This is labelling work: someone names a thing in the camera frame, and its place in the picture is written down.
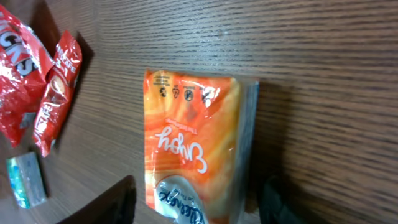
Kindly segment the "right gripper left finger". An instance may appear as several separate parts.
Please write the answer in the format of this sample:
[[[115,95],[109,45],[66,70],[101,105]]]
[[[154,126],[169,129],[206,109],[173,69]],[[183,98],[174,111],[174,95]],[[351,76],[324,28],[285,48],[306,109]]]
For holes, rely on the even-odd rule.
[[[127,175],[58,224],[132,224],[136,200],[135,179]]]

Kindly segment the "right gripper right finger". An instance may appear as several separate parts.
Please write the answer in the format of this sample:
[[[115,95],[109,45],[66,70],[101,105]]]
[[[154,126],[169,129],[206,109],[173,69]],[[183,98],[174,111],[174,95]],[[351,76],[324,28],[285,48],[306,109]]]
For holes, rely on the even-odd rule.
[[[261,224],[328,224],[294,198],[278,177],[268,177],[259,188]]]

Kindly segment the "red candy bag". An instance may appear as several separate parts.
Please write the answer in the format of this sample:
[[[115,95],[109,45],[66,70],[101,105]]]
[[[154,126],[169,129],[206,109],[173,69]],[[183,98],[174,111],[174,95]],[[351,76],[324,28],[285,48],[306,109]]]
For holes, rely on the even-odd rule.
[[[35,118],[52,67],[33,30],[1,6],[1,132],[14,147]]]

